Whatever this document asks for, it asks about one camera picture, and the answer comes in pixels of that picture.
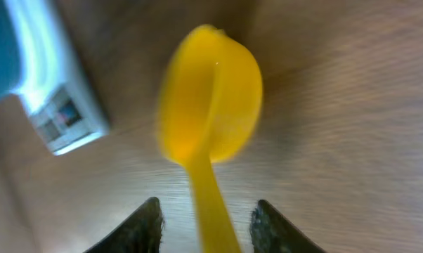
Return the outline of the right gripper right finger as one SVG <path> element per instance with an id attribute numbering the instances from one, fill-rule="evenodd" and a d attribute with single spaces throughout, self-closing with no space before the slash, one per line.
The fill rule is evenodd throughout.
<path id="1" fill-rule="evenodd" d="M 267 200 L 257 202 L 249 232 L 256 253 L 325 253 Z"/>

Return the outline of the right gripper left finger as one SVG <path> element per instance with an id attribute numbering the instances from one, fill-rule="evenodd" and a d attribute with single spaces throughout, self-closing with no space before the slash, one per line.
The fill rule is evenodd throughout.
<path id="1" fill-rule="evenodd" d="M 86 253 L 159 253 L 164 217 L 157 197 L 149 197 Z"/>

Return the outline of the yellow measuring scoop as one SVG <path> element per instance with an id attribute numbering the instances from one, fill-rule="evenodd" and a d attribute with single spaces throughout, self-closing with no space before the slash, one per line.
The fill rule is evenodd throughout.
<path id="1" fill-rule="evenodd" d="M 255 57 L 212 25 L 193 29 L 167 66 L 157 116 L 159 144 L 188 175 L 203 252 L 241 250 L 212 165 L 246 145 L 262 97 Z"/>

